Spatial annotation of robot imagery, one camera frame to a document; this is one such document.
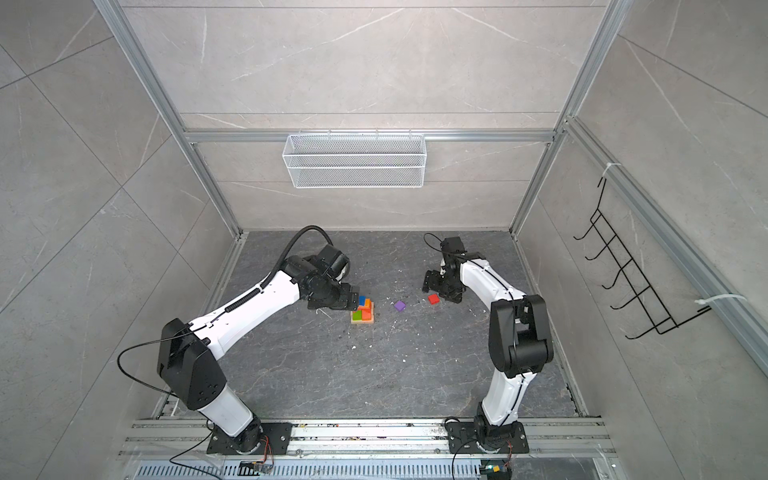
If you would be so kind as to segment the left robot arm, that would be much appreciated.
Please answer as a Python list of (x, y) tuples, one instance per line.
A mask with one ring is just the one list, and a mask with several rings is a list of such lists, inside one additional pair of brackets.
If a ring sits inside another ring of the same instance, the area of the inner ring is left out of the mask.
[(348, 269), (348, 257), (329, 247), (318, 255), (290, 256), (226, 305), (188, 323), (169, 321), (161, 333), (158, 375), (187, 409), (213, 423), (215, 434), (240, 452), (253, 451), (260, 419), (228, 385), (219, 360), (242, 337), (300, 300), (315, 310), (355, 310), (359, 292), (343, 281)]

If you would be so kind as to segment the aluminium mounting rail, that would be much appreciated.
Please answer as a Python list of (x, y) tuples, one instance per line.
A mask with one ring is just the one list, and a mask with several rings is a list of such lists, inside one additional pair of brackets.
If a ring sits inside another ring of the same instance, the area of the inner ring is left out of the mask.
[[(269, 420), (255, 455), (271, 449), (282, 459), (384, 458), (597, 458), (616, 457), (604, 422), (597, 418), (524, 418), (513, 433), (481, 446), (470, 420), (347, 419)], [(128, 429), (121, 457), (160, 458), (187, 448), (229, 456), (224, 438), (203, 420), (138, 420)]]

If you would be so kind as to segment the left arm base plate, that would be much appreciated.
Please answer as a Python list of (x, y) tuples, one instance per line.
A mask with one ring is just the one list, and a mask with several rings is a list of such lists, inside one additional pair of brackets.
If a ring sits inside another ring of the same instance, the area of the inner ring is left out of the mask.
[(221, 455), (284, 455), (288, 450), (292, 430), (292, 423), (261, 422), (258, 426), (248, 426), (237, 437), (230, 437), (219, 426), (214, 426), (206, 453)]

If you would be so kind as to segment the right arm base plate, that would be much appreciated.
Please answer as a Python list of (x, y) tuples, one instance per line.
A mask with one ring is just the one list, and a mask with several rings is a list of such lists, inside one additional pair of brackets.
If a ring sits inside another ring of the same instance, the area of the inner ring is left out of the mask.
[(451, 454), (528, 454), (524, 425), (515, 421), (503, 426), (448, 419), (443, 423)]

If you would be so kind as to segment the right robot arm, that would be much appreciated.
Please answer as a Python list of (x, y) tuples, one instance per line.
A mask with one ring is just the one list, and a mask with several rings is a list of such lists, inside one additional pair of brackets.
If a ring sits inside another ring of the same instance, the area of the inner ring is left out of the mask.
[(422, 291), (459, 303), (471, 290), (489, 310), (488, 350), (494, 374), (474, 417), (476, 445), (495, 452), (522, 439), (524, 395), (554, 358), (546, 302), (504, 280), (485, 259), (445, 261), (425, 273)]

